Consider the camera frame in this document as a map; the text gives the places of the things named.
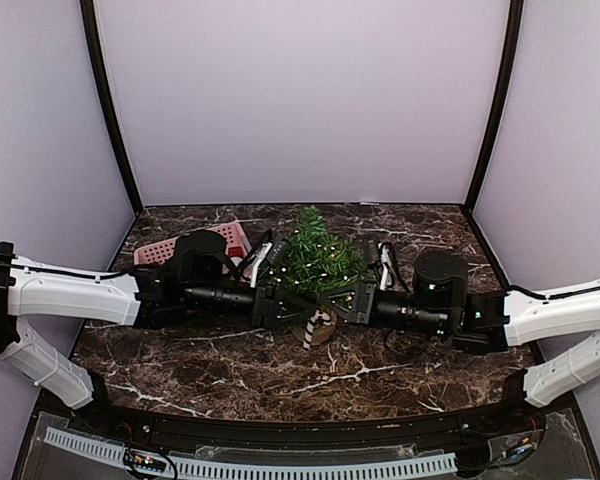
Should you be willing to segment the pink plastic basket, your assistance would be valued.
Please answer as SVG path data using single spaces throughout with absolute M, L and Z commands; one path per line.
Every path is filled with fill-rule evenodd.
M 191 231 L 185 235 L 139 247 L 134 252 L 135 265 L 163 265 L 173 256 L 192 260 L 192 255 L 213 256 L 224 248 L 224 256 L 238 258 L 235 265 L 251 251 L 250 242 L 238 221 Z

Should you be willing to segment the small green christmas tree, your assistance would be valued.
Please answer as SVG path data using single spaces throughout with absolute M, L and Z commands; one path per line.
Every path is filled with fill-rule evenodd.
M 269 270 L 269 280 L 292 295 L 317 301 L 327 290 L 370 278 L 359 251 L 327 230 L 315 206 L 303 209 L 289 239 L 284 258 Z

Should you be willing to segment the red white candy cane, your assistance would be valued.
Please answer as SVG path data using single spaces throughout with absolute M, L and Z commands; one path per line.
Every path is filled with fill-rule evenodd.
M 304 351 L 309 351 L 313 345 L 320 345 L 326 342 L 332 334 L 332 317 L 325 311 L 316 310 L 315 313 L 308 318 L 302 348 Z

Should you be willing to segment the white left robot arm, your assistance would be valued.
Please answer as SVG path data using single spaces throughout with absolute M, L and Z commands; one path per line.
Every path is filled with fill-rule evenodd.
M 263 265 L 274 265 L 288 240 L 265 232 L 240 262 L 226 252 L 227 241 L 211 230 L 179 237 L 162 264 L 95 272 L 35 262 L 0 242 L 0 360 L 35 385 L 81 411 L 100 436 L 121 427 L 110 406 L 104 380 L 61 355 L 28 323 L 30 316 L 99 320 L 112 325 L 162 329 L 201 308 L 225 308 L 249 315 L 252 325 L 270 327 L 287 319 L 286 295 L 279 286 L 259 282 Z

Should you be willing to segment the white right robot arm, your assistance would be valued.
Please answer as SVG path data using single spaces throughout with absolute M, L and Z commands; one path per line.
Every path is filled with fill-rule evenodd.
M 514 432 L 527 420 L 528 404 L 545 407 L 600 376 L 600 279 L 543 292 L 510 286 L 471 294 L 468 265 L 458 256 L 429 250 L 416 258 L 413 269 L 407 292 L 358 281 L 322 293 L 320 302 L 346 323 L 447 338 L 454 349 L 472 355 L 588 335 L 555 358 L 506 379 L 503 402 L 490 413 L 497 432 Z

